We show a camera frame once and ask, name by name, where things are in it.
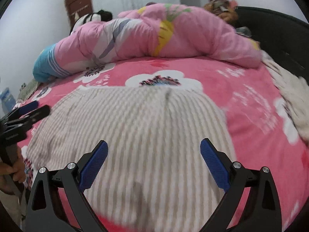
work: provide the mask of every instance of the pink blanket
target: pink blanket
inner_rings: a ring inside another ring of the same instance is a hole
[[[198,7],[154,4],[122,12],[110,22],[93,21],[43,50],[33,75],[39,82],[65,78],[97,65],[134,57],[184,58],[207,55],[257,68],[257,44]]]
[[[309,196],[308,148],[285,112],[284,100],[262,64],[258,69],[243,69],[207,57],[137,58],[57,80],[35,93],[32,100],[53,106],[79,85],[168,85],[203,90],[222,109],[237,160],[250,169],[270,168],[279,193],[283,229],[293,221]],[[20,143],[24,153],[31,132],[28,140]],[[234,222],[244,205],[245,199],[237,209]]]

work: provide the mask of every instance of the blue gripper pad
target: blue gripper pad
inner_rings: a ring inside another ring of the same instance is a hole
[[[230,188],[229,173],[217,156],[216,151],[205,139],[200,143],[200,154],[205,160],[217,186],[227,192]]]
[[[78,188],[83,193],[86,189],[91,188],[98,172],[100,171],[109,151],[107,143],[104,141],[91,156],[88,163],[80,173]]]
[[[23,116],[39,107],[38,101],[33,101],[19,108],[18,113]]]

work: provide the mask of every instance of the human hand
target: human hand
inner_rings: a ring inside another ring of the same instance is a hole
[[[19,183],[24,182],[26,179],[24,159],[21,154],[20,147],[17,147],[17,158],[17,161],[12,167],[3,162],[0,162],[0,190],[4,192],[11,192],[12,190],[8,186],[7,181],[3,175],[13,173],[13,181],[18,181]]]

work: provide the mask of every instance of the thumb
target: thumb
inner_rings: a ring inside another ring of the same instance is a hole
[[[14,173],[15,170],[10,167],[9,165],[0,162],[0,175],[6,175],[6,174],[11,174]]]

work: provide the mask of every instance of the blue container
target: blue container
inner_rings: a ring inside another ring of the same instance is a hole
[[[2,101],[2,105],[4,105],[8,112],[10,112],[16,104],[16,100],[8,87],[1,92],[0,99]]]

